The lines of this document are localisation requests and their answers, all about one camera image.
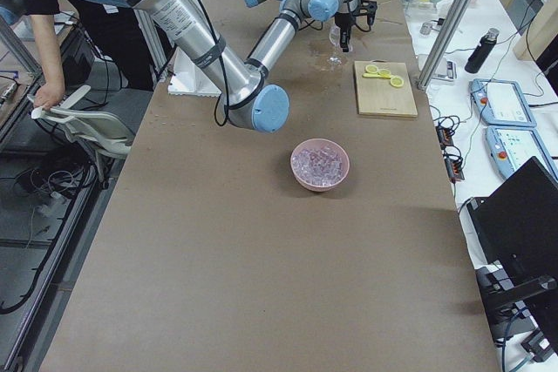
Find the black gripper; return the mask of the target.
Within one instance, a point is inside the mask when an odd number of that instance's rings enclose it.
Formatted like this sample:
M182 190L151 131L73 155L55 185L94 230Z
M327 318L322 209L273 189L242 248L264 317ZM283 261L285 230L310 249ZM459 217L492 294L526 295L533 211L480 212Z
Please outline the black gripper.
M334 46L343 52L351 51L351 26L355 25L363 10L360 0L343 3L334 16Z

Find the person's forearm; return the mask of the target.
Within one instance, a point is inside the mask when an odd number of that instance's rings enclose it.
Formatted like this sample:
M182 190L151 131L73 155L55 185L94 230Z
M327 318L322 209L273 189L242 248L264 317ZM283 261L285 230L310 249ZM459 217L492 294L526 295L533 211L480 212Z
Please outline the person's forearm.
M44 80L50 87L65 88L65 78L53 15L30 15Z

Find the person's hand on chair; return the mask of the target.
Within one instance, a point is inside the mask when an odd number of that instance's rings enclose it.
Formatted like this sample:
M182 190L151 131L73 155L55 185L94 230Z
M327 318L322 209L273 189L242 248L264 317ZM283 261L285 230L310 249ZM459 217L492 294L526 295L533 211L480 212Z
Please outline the person's hand on chair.
M34 107L41 107L45 110L50 110L53 106L58 105L64 98L65 85L46 83L41 86L34 99Z

